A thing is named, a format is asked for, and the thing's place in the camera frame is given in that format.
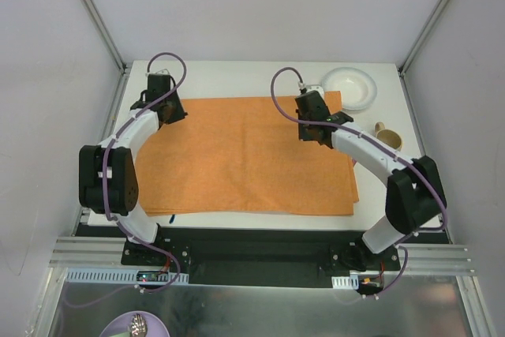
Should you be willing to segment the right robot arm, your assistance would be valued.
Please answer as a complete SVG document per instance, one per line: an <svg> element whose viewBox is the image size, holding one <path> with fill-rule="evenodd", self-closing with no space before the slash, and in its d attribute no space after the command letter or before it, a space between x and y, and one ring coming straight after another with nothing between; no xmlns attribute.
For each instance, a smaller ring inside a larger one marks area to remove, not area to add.
<svg viewBox="0 0 505 337"><path fill-rule="evenodd" d="M362 234L354 259L371 270L383 260L383 251L443 215L447 201L433 159L402 154L359 128L347 114L331 114L317 91L295 98L298 122L312 140L350 156L386 187L385 216Z"/></svg>

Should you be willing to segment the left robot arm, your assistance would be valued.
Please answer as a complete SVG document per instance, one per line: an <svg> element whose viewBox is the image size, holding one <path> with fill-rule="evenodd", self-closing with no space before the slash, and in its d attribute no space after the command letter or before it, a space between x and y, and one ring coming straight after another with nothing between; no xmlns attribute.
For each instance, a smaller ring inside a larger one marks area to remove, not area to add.
<svg viewBox="0 0 505 337"><path fill-rule="evenodd" d="M159 227L140 205L135 161L149 137L187 116L175 87L167 71L148 74L147 88L126 121L99 144L79 151L80 205L105 215L131 242L143 242L139 254L151 265L166 259L167 247L156 239Z"/></svg>

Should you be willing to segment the white ceramic plate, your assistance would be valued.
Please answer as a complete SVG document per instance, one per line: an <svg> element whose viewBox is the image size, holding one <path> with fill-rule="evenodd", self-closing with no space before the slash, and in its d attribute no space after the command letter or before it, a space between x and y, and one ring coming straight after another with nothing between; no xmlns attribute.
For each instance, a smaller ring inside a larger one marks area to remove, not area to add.
<svg viewBox="0 0 505 337"><path fill-rule="evenodd" d="M326 73L320 82L325 91L340 92L344 110L361 111L369 108L377 97L377 85L365 71L341 67Z"/></svg>

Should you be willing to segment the beige ceramic mug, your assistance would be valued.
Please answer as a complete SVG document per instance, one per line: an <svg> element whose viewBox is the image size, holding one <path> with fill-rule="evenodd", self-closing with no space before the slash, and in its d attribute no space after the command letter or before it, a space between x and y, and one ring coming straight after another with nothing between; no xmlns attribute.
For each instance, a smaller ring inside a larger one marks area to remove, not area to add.
<svg viewBox="0 0 505 337"><path fill-rule="evenodd" d="M374 133L377 140L386 144L396 151L401 151L403 141L401 136L391 129L387 129L382 122L377 122L374 126Z"/></svg>

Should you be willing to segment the orange cloth placemat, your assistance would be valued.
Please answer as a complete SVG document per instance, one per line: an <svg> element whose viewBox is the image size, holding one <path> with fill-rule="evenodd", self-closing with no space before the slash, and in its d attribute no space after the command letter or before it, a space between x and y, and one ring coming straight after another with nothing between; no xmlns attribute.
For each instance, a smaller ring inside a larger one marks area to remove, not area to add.
<svg viewBox="0 0 505 337"><path fill-rule="evenodd" d="M135 162L149 215L267 212L348 216L359 200L348 155L303 141L293 96L186 99Z"/></svg>

